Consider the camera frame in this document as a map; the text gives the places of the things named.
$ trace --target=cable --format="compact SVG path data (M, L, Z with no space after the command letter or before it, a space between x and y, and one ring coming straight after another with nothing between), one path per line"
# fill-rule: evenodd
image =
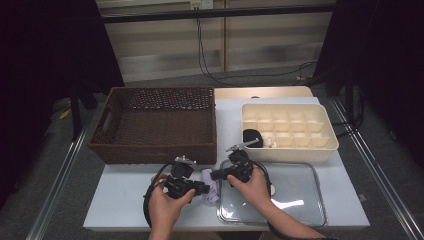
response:
M233 75L233 76L226 76L226 77L214 77L209 72L209 69L206 64L204 50L203 50L202 27L201 27L199 19L197 19L197 37L198 37L198 63L199 63L200 70L202 71L203 75L205 75L207 78L210 78L219 84L229 85L233 87L242 87L236 84L225 83L220 80L230 79L230 78L242 78L242 77L280 77L280 76L289 75L296 72L300 73L302 69L309 67L311 64L317 63L317 62L305 62L299 65L299 67L296 70L284 72L284 73L277 73L277 74L249 74L249 75ZM203 58L203 64L205 65L206 72L203 69L203 66L201 64L202 62L201 58Z
M206 64L205 53L203 51L202 27L200 26L200 20L199 19L196 19L196 20L197 20L197 38L198 38L198 42L199 42L198 51L197 51L198 62L199 62L200 70L202 71L203 75L205 75L208 78L211 78L212 80L214 80L215 82L220 83L220 84L229 85L229 86L232 86L232 87L241 87L239 85L221 82L221 81L219 81L220 80L219 78L213 77L212 74L209 72L208 65ZM207 73L205 73L205 71L203 70L203 66L202 66L202 63L200 61L200 53L202 53L203 64L205 65L205 69L206 69Z
M314 61L314 62L304 62L304 63L302 63L302 64L300 64L299 65L299 67L298 67L298 69L297 69L297 71L299 72L299 81L297 81L297 82L295 82L294 84L293 84L293 86L297 86L297 84L302 80L302 72L301 72L301 70L303 69L303 68L306 68L306 67L309 67L309 66L311 66L312 64L316 64L317 63L317 61Z

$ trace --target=black cable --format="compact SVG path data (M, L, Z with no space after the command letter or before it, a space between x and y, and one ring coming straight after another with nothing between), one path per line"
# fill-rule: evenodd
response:
M153 181L150 183L149 188L147 188L146 194L144 195L143 212L144 212L144 217L146 218L146 222L147 222L147 224L149 224L149 227L150 228L152 228L152 222L150 220L150 214L149 214L149 201L150 201L150 197L152 196L152 192L155 189L155 187L159 185L159 183L156 184L156 181L158 180L160 174L169 165L171 165L171 163L167 163L167 164L165 164L165 165L163 165L161 167L161 169L156 174L156 176L153 179Z
M303 65L306 65L305 66L305 68L306 68L306 67L309 67L312 64L316 64L316 63L318 63L318 62L317 61L313 61L313 62L304 62L304 63L300 64L299 67L298 67L298 69L297 69L297 71L299 72L299 81L295 82L293 84L293 86L297 86L297 84L302 81L302 71L301 70L303 69Z
M198 51L197 51L198 62L199 62L200 70L202 71L203 75L205 75L206 77L208 77L208 78L210 78L210 79L212 79L215 82L220 83L220 84L229 85L229 86L232 86L232 87L241 87L239 85L221 82L221 81L219 81L220 79L213 77L212 74L209 72L208 65L206 64L205 53L204 53L204 50L203 50L202 27L200 25L200 20L199 19L196 19L196 20L197 20L197 38L198 38L198 42L199 42ZM200 53L202 54L203 64L205 65L205 69L206 69L207 73L205 73L205 71L203 70L203 66L202 66L202 63L200 61Z
M233 75L233 76L226 76L226 77L214 77L209 72L209 69L208 69L207 64L206 64L204 50L203 50L202 27L200 25L199 19L197 19L197 37L198 37L198 43L199 43L198 44L198 63L199 63L199 67L200 67L200 70L202 71L203 75L205 75L207 78L214 80L217 83L229 85L229 86L233 86L233 87L242 87L242 86L239 86L239 85L236 85L236 84L231 84L231 83L221 82L220 80L230 79L230 78L242 78L242 77L280 77L280 76L300 72L302 69L309 67L311 64L317 63L317 62L305 62L305 63L302 63L301 65L299 65L299 67L296 70L284 72L284 73L277 73L277 74L250 74L250 75ZM201 57L203 58L203 64L205 65L206 72L203 70L203 66L201 64Z

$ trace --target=ice cube tray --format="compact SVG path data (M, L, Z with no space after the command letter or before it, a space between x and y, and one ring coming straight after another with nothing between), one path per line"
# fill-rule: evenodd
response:
M339 147L320 104L244 104L242 130L258 130L264 148L245 151L257 161L325 161Z

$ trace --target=wicker basket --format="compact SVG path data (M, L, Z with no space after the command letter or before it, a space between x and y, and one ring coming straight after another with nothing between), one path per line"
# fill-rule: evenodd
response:
M112 88L88 146L106 164L215 164L214 89Z

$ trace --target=black object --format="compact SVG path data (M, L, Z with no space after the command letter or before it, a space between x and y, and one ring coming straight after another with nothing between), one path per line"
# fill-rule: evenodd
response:
M169 197L178 199L184 196L191 189L195 189L195 196L201 195L202 193L209 193L209 185L206 185L204 182L201 181L188 180L188 178L194 171L194 169L190 167L190 164L195 164L195 162L186 159L184 156L182 158L177 157L175 159L175 163L172 163L171 175L167 177L165 182L158 183L165 184L165 187L168 189L168 192L166 194ZM171 163L167 163L162 166L162 168L158 171L152 183L150 184L149 188L147 188L146 194L144 195L143 212L144 217L146 218L146 222L149 224L150 227L152 227L152 222L150 220L149 214L150 197L152 196L153 190L157 186L155 184L160 174L169 165L171 165Z
M188 191L194 189L194 196L209 193L210 186L202 181L192 181L186 178L173 178L168 176L165 182L165 187L168 189L168 196L178 199L184 196Z
M252 148L263 148L264 146L264 139L262 138L261 133L258 130L255 129L245 129L243 130L243 142L250 142L253 140L258 139L259 142L252 143L249 145L249 147Z
M228 175L233 175L244 183L248 182L253 171L253 161L249 159L247 153L243 150L235 150L228 156L228 158L231 163L233 163L233 166L212 171L211 179L227 180Z
M208 193L210 186L201 181L188 180L194 169L187 163L177 162L172 166L171 175L165 182L165 187L168 189L167 195L178 199L184 196L191 189L196 190L194 196L199 196L202 193Z

